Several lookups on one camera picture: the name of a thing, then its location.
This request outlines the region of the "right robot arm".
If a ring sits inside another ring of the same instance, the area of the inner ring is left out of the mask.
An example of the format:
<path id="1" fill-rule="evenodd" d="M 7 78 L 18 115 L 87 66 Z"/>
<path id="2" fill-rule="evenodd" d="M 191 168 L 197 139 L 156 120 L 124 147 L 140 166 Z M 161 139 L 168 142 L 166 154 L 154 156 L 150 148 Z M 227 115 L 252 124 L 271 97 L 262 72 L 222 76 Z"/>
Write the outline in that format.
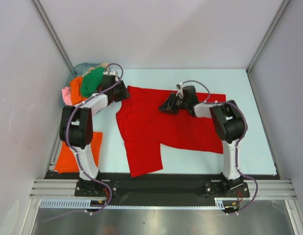
<path id="1" fill-rule="evenodd" d="M 242 196 L 244 176 L 240 167 L 240 142 L 248 126 L 244 115 L 234 100 L 225 102 L 199 101 L 194 86 L 177 85 L 178 91 L 170 93 L 168 99 L 159 106 L 163 113 L 176 115 L 179 110 L 186 110 L 196 118 L 211 118 L 214 130 L 223 146 L 222 179 L 215 185 L 205 187 L 207 196 L 224 195 L 226 197 Z"/>

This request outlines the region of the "red t shirt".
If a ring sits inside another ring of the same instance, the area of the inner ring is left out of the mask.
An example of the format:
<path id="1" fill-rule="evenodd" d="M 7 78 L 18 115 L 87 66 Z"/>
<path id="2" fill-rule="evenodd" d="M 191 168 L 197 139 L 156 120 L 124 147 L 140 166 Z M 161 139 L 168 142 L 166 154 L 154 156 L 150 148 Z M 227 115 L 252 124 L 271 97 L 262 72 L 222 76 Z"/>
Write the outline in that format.
<path id="1" fill-rule="evenodd" d="M 223 153 L 212 119 L 193 117 L 186 110 L 176 115 L 159 111 L 171 91 L 134 86 L 127 90 L 130 97 L 122 101 L 116 120 L 132 178 L 162 170 L 161 144 Z"/>

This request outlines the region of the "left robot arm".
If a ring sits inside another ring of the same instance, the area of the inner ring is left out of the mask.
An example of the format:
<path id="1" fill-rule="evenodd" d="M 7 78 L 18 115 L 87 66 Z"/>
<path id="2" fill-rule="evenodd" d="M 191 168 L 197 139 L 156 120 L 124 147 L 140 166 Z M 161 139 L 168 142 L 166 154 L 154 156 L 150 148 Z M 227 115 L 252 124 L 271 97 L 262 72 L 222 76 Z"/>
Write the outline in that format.
<path id="1" fill-rule="evenodd" d="M 93 115 L 129 97 L 122 78 L 111 73 L 103 76 L 98 92 L 76 106 L 63 107 L 59 137 L 73 153 L 79 170 L 75 196 L 98 196 L 107 188 L 107 184 L 99 180 L 100 171 L 91 150 Z"/>

